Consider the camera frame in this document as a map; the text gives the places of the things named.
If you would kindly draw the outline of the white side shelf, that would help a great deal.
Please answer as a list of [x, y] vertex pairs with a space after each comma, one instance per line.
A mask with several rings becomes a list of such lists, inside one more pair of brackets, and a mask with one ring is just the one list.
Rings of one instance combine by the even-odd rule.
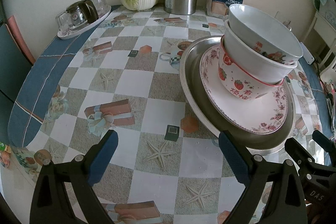
[[319, 62], [324, 81], [335, 81], [335, 0], [313, 0], [315, 14], [303, 44]]

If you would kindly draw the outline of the white tray with glasses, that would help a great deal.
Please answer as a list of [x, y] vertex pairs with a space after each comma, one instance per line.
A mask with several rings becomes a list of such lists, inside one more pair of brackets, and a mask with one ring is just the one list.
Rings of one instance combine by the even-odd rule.
[[112, 11], [106, 0], [81, 0], [55, 17], [58, 38], [70, 39], [98, 26]]

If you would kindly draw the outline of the stainless steel round tray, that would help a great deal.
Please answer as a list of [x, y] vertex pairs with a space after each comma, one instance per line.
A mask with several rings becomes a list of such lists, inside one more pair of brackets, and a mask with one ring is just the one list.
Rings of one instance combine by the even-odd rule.
[[228, 130], [238, 143], [246, 146], [252, 154], [269, 155], [280, 151], [286, 139], [293, 137], [295, 126], [295, 103], [289, 85], [284, 83], [288, 98], [288, 115], [282, 127], [268, 135], [257, 135], [240, 129], [221, 116], [210, 102], [201, 81], [199, 64], [210, 47], [219, 44], [220, 35], [207, 36], [191, 43], [182, 55], [179, 77], [188, 103], [200, 122], [215, 136]]

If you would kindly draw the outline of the checkered tablecloth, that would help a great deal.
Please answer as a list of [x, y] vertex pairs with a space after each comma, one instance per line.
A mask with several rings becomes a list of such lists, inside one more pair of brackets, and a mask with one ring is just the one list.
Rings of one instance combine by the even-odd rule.
[[38, 58], [14, 106], [10, 132], [33, 135], [12, 150], [1, 191], [28, 223], [42, 155], [55, 163], [86, 153], [104, 135], [88, 107], [127, 100], [131, 123], [112, 124], [118, 147], [94, 191], [103, 203], [154, 201], [165, 223], [217, 223], [243, 191], [197, 120], [179, 80], [179, 58], [194, 40], [221, 35], [222, 19], [114, 9], [95, 30], [54, 40]]

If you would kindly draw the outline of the small white bowl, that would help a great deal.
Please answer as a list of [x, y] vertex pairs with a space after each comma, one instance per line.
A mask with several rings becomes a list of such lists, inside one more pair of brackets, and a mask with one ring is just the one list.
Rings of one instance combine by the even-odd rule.
[[284, 65], [252, 50], [231, 30], [228, 19], [224, 21], [224, 27], [222, 44], [230, 59], [258, 80], [276, 84], [297, 67], [297, 61]]

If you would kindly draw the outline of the colourful items pile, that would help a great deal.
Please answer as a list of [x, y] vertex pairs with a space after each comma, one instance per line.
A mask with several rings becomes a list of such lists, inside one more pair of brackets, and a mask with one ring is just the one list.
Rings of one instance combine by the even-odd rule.
[[333, 82], [323, 82], [323, 88], [331, 120], [331, 131], [335, 132], [335, 84]]

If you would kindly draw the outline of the white power strip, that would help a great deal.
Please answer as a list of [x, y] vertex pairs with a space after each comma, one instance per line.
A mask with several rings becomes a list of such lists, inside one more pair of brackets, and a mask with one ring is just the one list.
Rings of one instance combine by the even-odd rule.
[[300, 45], [303, 51], [303, 58], [309, 65], [312, 65], [315, 61], [313, 55], [310, 53], [310, 51], [307, 49], [303, 42], [300, 42]]

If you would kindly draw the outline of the large white bowl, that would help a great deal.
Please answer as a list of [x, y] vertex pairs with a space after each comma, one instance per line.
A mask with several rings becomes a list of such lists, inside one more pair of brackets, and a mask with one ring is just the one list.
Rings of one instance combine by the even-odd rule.
[[303, 50], [294, 34], [277, 19], [257, 8], [230, 5], [228, 20], [236, 36], [270, 60], [291, 65], [303, 57]]

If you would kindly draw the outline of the clear glass mug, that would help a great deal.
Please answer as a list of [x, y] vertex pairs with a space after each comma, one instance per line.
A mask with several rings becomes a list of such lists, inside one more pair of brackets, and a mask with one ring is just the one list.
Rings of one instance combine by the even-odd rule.
[[287, 19], [280, 11], [276, 12], [276, 15], [274, 17], [277, 19], [279, 22], [281, 22], [288, 30], [291, 31], [291, 20]]

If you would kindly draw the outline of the floral round plate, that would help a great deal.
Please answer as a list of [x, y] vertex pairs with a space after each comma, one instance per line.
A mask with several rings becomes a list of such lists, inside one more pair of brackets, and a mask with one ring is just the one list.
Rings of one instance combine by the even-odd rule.
[[218, 76], [219, 46], [210, 47], [201, 57], [199, 72], [206, 94], [224, 118], [254, 134], [271, 134], [284, 124], [288, 114], [288, 98], [282, 85], [255, 100], [233, 96]]

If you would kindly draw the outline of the strawberry red-rimmed bowl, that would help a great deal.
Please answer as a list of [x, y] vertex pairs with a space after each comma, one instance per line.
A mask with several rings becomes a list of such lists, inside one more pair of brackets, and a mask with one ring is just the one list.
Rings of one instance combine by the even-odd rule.
[[268, 84], [253, 77], [237, 65], [224, 48], [224, 36], [219, 46], [218, 76], [221, 84], [235, 97], [242, 100], [255, 100], [279, 88], [284, 80]]

